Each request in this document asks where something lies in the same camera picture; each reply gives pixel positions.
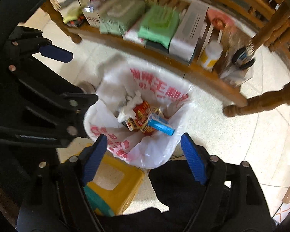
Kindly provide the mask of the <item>blue white tissue pack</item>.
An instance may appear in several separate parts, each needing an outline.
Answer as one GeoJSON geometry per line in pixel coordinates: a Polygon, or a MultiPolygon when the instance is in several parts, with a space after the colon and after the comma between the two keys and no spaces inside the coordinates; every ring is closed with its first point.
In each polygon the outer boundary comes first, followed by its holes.
{"type": "Polygon", "coordinates": [[[155,113],[148,116],[148,126],[169,136],[172,136],[175,132],[175,129],[169,125],[167,120],[155,113]]]}

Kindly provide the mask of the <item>red snack box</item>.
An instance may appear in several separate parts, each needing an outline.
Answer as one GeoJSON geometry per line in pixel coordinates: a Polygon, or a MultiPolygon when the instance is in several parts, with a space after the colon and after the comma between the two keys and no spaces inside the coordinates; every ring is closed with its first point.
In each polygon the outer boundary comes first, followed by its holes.
{"type": "Polygon", "coordinates": [[[146,136],[150,136],[155,129],[148,126],[148,116],[151,113],[159,114],[159,107],[150,106],[147,101],[144,101],[142,104],[137,105],[133,109],[136,113],[136,119],[126,120],[126,125],[130,131],[141,131],[146,136]]]}

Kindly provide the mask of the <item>white printed trash bag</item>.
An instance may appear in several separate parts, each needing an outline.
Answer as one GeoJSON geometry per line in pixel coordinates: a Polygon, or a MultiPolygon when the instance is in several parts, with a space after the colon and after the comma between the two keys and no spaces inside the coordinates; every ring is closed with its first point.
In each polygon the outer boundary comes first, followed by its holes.
{"type": "Polygon", "coordinates": [[[105,135],[107,148],[129,165],[154,169],[180,142],[193,106],[193,86],[181,77],[120,55],[101,70],[98,101],[85,114],[90,139],[105,135]]]}

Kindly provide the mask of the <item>person's black trouser leg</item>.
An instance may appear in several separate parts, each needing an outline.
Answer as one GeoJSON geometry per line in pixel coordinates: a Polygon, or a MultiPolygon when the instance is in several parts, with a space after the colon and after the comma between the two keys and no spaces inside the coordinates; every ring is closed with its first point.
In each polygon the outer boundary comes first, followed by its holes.
{"type": "Polygon", "coordinates": [[[147,208],[114,217],[101,216],[104,231],[183,231],[205,189],[195,181],[186,160],[172,160],[149,171],[157,199],[169,207],[167,212],[147,208]]]}

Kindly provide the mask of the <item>crumpled white tissue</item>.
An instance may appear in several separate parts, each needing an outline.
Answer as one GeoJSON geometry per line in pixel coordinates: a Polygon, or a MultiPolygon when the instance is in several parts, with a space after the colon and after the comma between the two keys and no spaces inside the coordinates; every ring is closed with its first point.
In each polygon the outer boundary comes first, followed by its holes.
{"type": "Polygon", "coordinates": [[[118,122],[122,123],[125,122],[128,119],[136,119],[136,113],[133,110],[137,105],[140,105],[143,103],[143,99],[141,98],[141,92],[135,91],[134,97],[127,97],[128,103],[127,105],[123,106],[120,109],[119,115],[117,117],[118,122]]]}

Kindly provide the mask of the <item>pale green cloth pack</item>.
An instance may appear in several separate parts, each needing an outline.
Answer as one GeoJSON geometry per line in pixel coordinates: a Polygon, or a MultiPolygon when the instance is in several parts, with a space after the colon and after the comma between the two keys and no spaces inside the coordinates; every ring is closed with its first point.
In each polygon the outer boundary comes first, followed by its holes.
{"type": "Polygon", "coordinates": [[[101,17],[101,34],[124,35],[145,13],[143,0],[119,0],[101,17]]]}

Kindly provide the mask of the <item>wooden table lower shelf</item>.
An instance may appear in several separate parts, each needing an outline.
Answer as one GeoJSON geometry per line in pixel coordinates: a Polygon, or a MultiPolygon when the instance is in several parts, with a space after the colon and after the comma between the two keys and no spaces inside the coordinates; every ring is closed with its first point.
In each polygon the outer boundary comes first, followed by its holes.
{"type": "Polygon", "coordinates": [[[116,48],[118,50],[123,50],[125,52],[131,53],[138,57],[147,60],[157,60],[167,65],[167,67],[175,68],[181,72],[191,75],[192,78],[197,79],[198,82],[205,83],[210,89],[213,89],[220,95],[226,97],[231,102],[237,104],[238,106],[246,106],[248,101],[244,97],[239,89],[235,89],[229,86],[227,83],[219,79],[219,76],[215,73],[211,73],[204,70],[196,64],[196,61],[192,61],[190,66],[180,63],[174,58],[170,58],[167,55],[156,52],[151,49],[147,49],[143,46],[137,45],[135,43],[125,41],[122,37],[114,35],[102,35],[97,28],[91,27],[88,23],[83,23],[80,28],[70,28],[64,25],[63,18],[60,12],[53,8],[52,3],[47,0],[45,1],[40,9],[46,12],[50,19],[64,32],[70,39],[78,44],[81,42],[82,37],[96,43],[101,43],[109,47],[116,48]]]}

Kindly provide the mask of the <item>black round tin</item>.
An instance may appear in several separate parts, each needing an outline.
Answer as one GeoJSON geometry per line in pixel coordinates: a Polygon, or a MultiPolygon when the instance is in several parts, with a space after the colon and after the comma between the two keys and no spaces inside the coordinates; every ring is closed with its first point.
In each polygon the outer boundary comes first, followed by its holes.
{"type": "Polygon", "coordinates": [[[246,70],[255,63],[255,58],[248,53],[246,47],[242,47],[234,53],[231,63],[240,70],[246,70]]]}

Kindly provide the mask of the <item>white yellow bottle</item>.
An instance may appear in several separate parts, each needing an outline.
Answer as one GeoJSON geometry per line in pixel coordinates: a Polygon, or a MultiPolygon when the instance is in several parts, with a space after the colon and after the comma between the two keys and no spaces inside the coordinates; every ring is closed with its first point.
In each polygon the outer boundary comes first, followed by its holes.
{"type": "Polygon", "coordinates": [[[223,46],[215,40],[212,40],[202,51],[200,55],[200,65],[211,71],[215,63],[220,59],[223,51],[223,46]]]}

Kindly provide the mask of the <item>green folded cloth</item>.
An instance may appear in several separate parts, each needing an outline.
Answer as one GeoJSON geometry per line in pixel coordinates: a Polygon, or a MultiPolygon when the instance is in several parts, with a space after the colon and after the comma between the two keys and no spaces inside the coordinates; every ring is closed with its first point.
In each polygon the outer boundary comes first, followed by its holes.
{"type": "Polygon", "coordinates": [[[153,5],[140,23],[138,37],[160,43],[168,49],[179,22],[178,11],[167,6],[153,5]]]}

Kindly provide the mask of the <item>wooden table leg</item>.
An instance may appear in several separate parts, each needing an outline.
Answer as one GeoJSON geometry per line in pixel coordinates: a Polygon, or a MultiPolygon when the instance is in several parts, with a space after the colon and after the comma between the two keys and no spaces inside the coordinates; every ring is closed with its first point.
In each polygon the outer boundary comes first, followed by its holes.
{"type": "Polygon", "coordinates": [[[250,115],[263,111],[271,111],[283,104],[290,106],[290,82],[279,91],[269,91],[249,98],[247,106],[226,106],[223,108],[223,114],[226,117],[250,115]]]}

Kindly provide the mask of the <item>grey white carton box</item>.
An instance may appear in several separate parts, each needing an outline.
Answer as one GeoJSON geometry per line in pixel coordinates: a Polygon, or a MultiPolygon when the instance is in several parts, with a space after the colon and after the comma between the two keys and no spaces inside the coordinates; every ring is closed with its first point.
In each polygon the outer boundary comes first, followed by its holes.
{"type": "Polygon", "coordinates": [[[189,62],[195,52],[208,4],[200,1],[190,3],[169,44],[169,54],[189,62]]]}

